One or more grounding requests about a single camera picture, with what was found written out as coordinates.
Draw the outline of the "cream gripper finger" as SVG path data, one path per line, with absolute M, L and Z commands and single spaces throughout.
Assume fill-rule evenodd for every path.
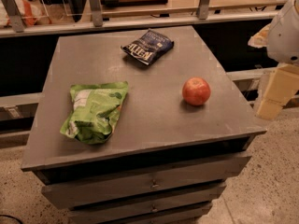
M 299 66 L 280 63 L 270 73 L 256 116 L 260 119 L 274 119 L 298 91 Z
M 249 39 L 248 45 L 257 49 L 265 48 L 268 44 L 269 28 L 269 24 L 265 25 L 265 27 Z

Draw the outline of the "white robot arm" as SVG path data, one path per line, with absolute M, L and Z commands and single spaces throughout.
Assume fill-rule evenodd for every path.
M 299 91 L 299 0 L 288 0 L 270 24 L 249 39 L 254 48 L 265 47 L 278 62 L 259 95 L 256 116 L 274 119 Z

